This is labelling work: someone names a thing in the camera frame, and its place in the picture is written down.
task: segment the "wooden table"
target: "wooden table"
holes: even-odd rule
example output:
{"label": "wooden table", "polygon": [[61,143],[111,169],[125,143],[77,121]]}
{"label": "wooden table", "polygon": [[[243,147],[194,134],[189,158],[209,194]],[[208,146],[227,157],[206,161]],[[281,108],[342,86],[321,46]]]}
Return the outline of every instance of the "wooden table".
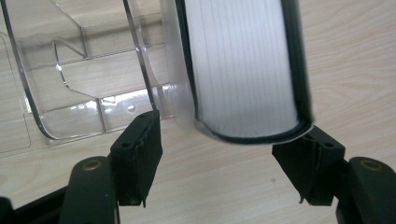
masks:
{"label": "wooden table", "polygon": [[[396,2],[301,0],[317,125],[396,169]],[[216,142],[162,122],[163,159],[148,207],[122,207],[121,223],[335,223],[332,207],[300,198],[270,146]],[[107,155],[120,132],[0,159],[0,195],[19,207],[67,184],[75,163]]]}

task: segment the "transparent plastic tray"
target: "transparent plastic tray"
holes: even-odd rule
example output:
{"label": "transparent plastic tray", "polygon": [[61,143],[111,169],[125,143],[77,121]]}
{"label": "transparent plastic tray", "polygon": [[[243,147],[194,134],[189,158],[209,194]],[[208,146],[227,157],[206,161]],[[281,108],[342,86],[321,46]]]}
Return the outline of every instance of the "transparent plastic tray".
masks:
{"label": "transparent plastic tray", "polygon": [[0,154],[30,146],[10,49],[7,33],[0,30]]}
{"label": "transparent plastic tray", "polygon": [[[28,113],[50,141],[116,131],[153,108],[160,110],[163,119],[170,116],[165,100],[169,92],[166,65],[164,60],[155,60],[164,57],[159,2],[1,3]],[[11,82],[3,39],[8,36],[0,39],[0,63],[7,70],[2,71],[2,78]],[[21,100],[9,101],[2,115],[21,110]],[[15,116],[21,122],[12,130],[28,134],[23,110]]]}

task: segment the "black clamp jaw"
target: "black clamp jaw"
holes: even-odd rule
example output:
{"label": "black clamp jaw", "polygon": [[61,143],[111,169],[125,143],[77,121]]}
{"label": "black clamp jaw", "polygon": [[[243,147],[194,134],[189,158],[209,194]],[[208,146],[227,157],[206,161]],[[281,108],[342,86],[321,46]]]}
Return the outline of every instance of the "black clamp jaw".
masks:
{"label": "black clamp jaw", "polygon": [[110,149],[73,168],[69,184],[13,210],[0,198],[0,223],[120,223],[119,205],[146,206],[163,154],[160,113],[138,116]]}
{"label": "black clamp jaw", "polygon": [[339,223],[396,223],[396,174],[381,161],[344,160],[345,147],[318,127],[273,155],[293,186],[311,205],[339,203]]}
{"label": "black clamp jaw", "polygon": [[[111,147],[110,155],[74,167],[69,185],[13,210],[0,198],[0,223],[120,223],[119,205],[146,205],[163,154],[160,115],[140,115]],[[396,174],[368,158],[344,160],[345,147],[315,127],[273,155],[302,201],[339,200],[339,223],[396,223]]]}

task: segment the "wood grain surface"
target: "wood grain surface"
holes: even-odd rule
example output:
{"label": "wood grain surface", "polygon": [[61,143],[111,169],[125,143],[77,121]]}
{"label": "wood grain surface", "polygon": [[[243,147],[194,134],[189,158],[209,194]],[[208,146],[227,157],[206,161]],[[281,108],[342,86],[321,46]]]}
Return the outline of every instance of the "wood grain surface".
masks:
{"label": "wood grain surface", "polygon": [[[396,169],[396,1],[300,5],[317,125],[346,146],[346,159],[371,157]],[[162,122],[162,134],[148,207],[122,207],[121,223],[336,223],[336,200],[298,204],[270,146],[224,144],[173,119]],[[74,164],[107,155],[119,135],[1,158],[0,195],[19,207],[65,186]]]}

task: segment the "white ribbed surface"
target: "white ribbed surface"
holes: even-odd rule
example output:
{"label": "white ribbed surface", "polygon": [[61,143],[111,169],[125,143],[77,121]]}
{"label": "white ribbed surface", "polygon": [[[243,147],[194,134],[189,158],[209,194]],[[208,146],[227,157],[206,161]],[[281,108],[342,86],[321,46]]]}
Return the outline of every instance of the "white ribbed surface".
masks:
{"label": "white ribbed surface", "polygon": [[186,0],[200,119],[212,131],[261,137],[296,126],[279,0]]}

